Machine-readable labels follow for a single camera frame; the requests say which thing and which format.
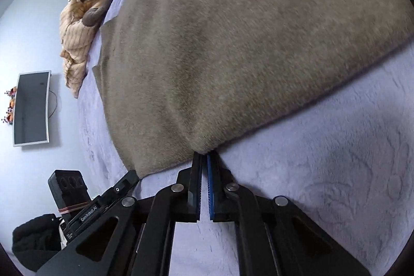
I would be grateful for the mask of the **wall mounted monitor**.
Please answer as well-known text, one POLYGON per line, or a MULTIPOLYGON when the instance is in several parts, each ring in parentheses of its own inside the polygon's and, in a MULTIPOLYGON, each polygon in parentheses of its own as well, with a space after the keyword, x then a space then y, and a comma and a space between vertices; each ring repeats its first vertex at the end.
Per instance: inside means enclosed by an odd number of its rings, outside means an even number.
POLYGON ((49 142, 48 96, 51 71, 21 73, 13 108, 13 146, 49 142))

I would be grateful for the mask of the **brown knit sweater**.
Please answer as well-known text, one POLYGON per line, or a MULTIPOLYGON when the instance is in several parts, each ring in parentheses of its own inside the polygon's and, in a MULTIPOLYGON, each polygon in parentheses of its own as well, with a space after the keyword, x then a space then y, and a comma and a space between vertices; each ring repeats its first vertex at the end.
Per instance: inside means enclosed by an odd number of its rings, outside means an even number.
POLYGON ((410 0, 124 0, 93 73, 147 176, 325 95, 413 33, 410 0))

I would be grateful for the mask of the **cream striped garment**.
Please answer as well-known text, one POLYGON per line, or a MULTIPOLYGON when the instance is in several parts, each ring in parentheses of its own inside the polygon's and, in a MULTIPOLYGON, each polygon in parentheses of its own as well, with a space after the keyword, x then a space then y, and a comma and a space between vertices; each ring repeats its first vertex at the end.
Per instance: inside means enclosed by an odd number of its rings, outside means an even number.
POLYGON ((90 1, 68 0, 60 13, 60 57, 63 59, 64 82, 75 99, 86 75, 88 52, 97 30, 96 27, 86 27, 82 19, 95 5, 90 1))

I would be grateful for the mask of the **black clothing heap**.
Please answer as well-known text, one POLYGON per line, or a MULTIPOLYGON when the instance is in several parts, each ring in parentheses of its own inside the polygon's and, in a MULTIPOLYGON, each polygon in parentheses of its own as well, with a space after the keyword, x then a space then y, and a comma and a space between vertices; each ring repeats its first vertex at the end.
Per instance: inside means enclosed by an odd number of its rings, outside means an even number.
POLYGON ((55 214, 45 214, 13 231, 12 252, 26 269, 37 272, 62 250, 59 220, 55 214))

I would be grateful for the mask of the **lavender embossed bed blanket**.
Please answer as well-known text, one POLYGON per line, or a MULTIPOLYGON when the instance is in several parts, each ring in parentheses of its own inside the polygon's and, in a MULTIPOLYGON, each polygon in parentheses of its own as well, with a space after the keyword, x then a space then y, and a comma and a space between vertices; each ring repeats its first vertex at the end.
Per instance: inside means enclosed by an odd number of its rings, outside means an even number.
MULTIPOLYGON (((123 2, 113 0, 106 12, 79 93, 86 164, 99 190, 128 170, 93 73, 101 28, 123 2)), ((261 196, 293 199, 373 275, 384 275, 413 232, 413 33, 325 95, 214 150, 242 184, 261 196)), ((170 183, 189 161, 138 175, 138 194, 170 183)))

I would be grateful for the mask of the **colourful wall decoration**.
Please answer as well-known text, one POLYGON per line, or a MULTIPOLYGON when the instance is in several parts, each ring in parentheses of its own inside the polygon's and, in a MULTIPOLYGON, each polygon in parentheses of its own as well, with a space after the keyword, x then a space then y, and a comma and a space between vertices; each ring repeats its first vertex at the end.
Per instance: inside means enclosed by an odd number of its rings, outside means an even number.
POLYGON ((7 95, 8 98, 10 99, 8 108, 6 110, 6 115, 2 119, 2 122, 6 123, 7 125, 12 125, 13 124, 14 108, 15 108, 15 104, 16 104, 16 93, 17 93, 17 87, 16 86, 12 87, 10 90, 7 90, 6 92, 4 92, 4 94, 7 95))

